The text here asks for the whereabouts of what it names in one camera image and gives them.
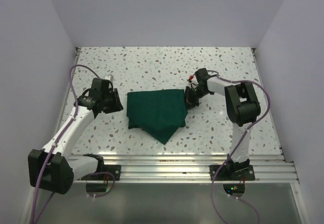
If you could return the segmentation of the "dark green surgical cloth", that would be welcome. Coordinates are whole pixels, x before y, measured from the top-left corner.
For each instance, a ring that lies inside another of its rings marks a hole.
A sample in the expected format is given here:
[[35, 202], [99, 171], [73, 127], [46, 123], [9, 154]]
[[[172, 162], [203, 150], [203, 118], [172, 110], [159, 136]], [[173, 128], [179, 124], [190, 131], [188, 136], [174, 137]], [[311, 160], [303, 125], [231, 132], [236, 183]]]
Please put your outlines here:
[[139, 128], [162, 144], [186, 126], [183, 89], [137, 91], [127, 94], [128, 128]]

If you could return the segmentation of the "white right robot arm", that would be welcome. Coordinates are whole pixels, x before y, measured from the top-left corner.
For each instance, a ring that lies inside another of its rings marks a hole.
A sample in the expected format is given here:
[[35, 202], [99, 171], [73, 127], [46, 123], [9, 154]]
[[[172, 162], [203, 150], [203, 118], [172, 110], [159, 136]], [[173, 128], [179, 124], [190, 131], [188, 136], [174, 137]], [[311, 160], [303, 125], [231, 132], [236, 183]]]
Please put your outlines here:
[[232, 122], [232, 143], [225, 162], [211, 165], [212, 180], [240, 180], [250, 173], [249, 158], [251, 127], [261, 113], [253, 83], [230, 81], [206, 68], [198, 69], [187, 80], [185, 103], [188, 109], [199, 106], [199, 100], [206, 95], [219, 94], [225, 97], [227, 117]]

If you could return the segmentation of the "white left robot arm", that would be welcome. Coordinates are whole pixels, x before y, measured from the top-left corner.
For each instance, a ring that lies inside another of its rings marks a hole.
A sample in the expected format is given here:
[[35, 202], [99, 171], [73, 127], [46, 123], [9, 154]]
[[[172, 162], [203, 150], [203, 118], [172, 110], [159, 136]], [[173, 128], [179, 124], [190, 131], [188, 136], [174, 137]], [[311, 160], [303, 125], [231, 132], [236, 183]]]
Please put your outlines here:
[[86, 128], [99, 114], [121, 111], [113, 76], [94, 78], [92, 85], [74, 103], [72, 111], [56, 135], [40, 150], [28, 155], [30, 185], [35, 189], [65, 194], [75, 180], [91, 176], [98, 180], [106, 174], [103, 158], [84, 154], [70, 160], [70, 154]]

